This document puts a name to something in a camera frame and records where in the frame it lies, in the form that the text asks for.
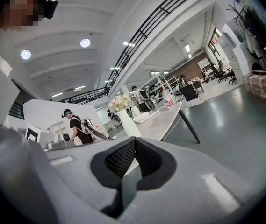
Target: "ceiling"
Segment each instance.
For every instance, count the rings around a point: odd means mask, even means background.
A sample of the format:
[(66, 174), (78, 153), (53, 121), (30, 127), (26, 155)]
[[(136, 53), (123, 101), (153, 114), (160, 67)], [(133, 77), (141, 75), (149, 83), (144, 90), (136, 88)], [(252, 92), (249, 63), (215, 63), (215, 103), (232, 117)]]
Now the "ceiling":
[[(106, 27), (124, 0), (57, 0), (51, 20), (39, 21), (26, 32), (15, 32), (13, 44), (19, 54), (28, 49), (31, 58), (23, 60), (32, 80), (46, 97), (63, 92), (53, 100), (78, 94), (65, 90), (85, 85), (93, 90), (97, 55)], [(80, 41), (88, 38), (91, 45), (82, 48)], [(104, 72), (110, 74), (109, 68)]]
[[(170, 71), (178, 64), (186, 62), (189, 59), (188, 54), (198, 53), (204, 47), (204, 38), (206, 32), (208, 32), (209, 23), (210, 20), (207, 19), (207, 13), (204, 13), (183, 24), (168, 39), (160, 43), (144, 62), (138, 66), (127, 79), (127, 87), (129, 89), (134, 85), (140, 87), (151, 79), (150, 73), (152, 71)], [(189, 53), (185, 49), (187, 44), (190, 47)]]

